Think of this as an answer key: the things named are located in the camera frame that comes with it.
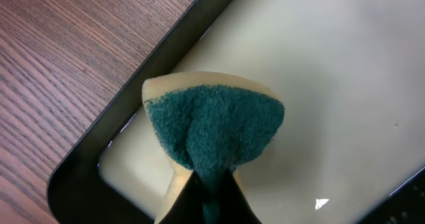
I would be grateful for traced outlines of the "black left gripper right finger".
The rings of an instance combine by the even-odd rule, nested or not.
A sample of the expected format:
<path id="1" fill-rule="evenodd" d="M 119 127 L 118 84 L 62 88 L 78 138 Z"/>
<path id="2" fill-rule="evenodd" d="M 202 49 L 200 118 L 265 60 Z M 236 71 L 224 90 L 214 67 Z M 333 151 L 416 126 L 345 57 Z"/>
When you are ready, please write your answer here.
<path id="1" fill-rule="evenodd" d="M 251 210 L 233 174 L 226 170 L 219 192 L 219 224 L 262 224 Z"/>

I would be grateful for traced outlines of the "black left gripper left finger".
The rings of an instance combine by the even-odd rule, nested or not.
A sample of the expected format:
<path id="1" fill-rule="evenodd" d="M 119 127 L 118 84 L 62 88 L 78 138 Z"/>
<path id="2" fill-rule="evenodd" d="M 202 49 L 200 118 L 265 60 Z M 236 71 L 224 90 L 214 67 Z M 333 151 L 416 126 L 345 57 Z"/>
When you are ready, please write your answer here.
<path id="1" fill-rule="evenodd" d="M 203 186 L 195 171 L 176 173 L 159 212 L 159 224 L 205 224 Z"/>

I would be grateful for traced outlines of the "green yellow sponge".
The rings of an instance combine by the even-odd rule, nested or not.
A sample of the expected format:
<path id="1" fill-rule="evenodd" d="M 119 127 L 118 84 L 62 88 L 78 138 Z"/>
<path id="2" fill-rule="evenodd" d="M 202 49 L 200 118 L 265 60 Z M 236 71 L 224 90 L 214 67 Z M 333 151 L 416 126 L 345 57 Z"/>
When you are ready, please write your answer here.
<path id="1" fill-rule="evenodd" d="M 267 87 L 219 72 L 178 72 L 147 79 L 141 89 L 153 131 L 173 168 L 165 220 L 192 177 L 199 179 L 200 222 L 218 223 L 225 174 L 258 158 L 283 123 L 285 108 Z"/>

